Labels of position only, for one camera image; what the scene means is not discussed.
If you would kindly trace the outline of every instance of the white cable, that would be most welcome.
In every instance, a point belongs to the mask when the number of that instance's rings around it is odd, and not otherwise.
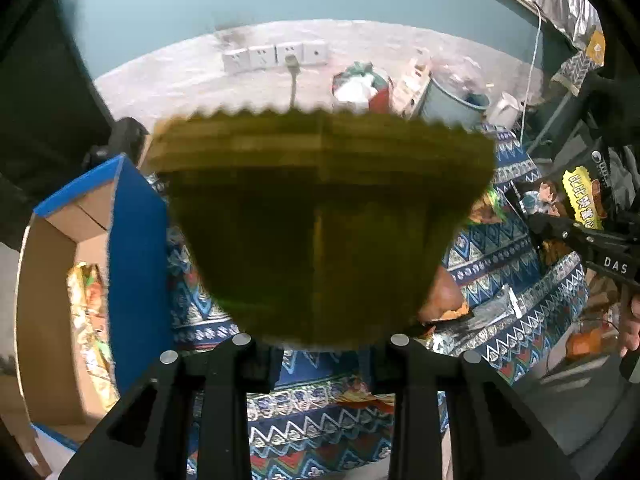
[[[536,57],[538,56],[538,40],[540,39],[540,31],[542,30],[542,14],[540,13],[540,7],[537,4],[536,10],[538,12],[538,31],[536,33],[536,46],[533,48],[533,60],[531,60],[531,68],[529,69],[529,79],[527,81],[527,93],[524,95],[524,108],[522,109],[522,128],[520,129],[520,145],[522,146],[522,137],[524,136],[524,119],[527,114],[527,105],[529,104],[529,89],[531,87],[531,77],[533,76],[533,66],[536,63]]]

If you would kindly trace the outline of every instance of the blue wall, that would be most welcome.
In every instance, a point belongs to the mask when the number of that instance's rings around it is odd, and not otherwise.
[[[530,62],[537,17],[513,0],[62,0],[63,14],[90,75],[217,28],[335,18],[431,28]],[[538,66],[554,72],[569,56],[545,28]]]

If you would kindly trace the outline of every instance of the blue bucket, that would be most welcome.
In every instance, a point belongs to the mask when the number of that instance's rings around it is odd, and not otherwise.
[[[470,102],[456,97],[431,79],[424,97],[420,116],[427,123],[443,122],[447,126],[460,124],[473,130],[482,121],[482,114],[489,107],[489,98],[484,94],[472,94]]]

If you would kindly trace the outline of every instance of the patterned tablecloth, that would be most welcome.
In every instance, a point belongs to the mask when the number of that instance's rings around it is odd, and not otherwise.
[[[539,177],[511,132],[488,128],[485,134],[496,142],[497,189],[504,189],[510,180]],[[168,242],[175,342],[185,350],[212,348],[237,333],[238,327],[203,289],[176,229],[169,229]],[[443,264],[471,308],[509,283],[526,309],[521,319],[489,326],[465,347],[476,348],[509,384],[558,341],[588,296],[575,253],[540,275],[527,229],[513,213],[502,224],[461,231]],[[390,454],[393,396],[371,396],[357,368],[354,352],[286,351],[276,390],[250,395],[247,401],[254,480],[315,478]],[[444,394],[439,401],[444,430],[448,424]],[[193,434],[195,439],[197,422]],[[190,474],[195,474],[196,464],[193,451]]]

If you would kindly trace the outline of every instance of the red and orange snack wrapper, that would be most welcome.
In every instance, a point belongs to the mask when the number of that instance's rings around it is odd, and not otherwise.
[[[97,265],[78,263],[69,270],[66,286],[71,302],[73,340],[86,364],[105,410],[118,401],[109,346],[107,305]]]

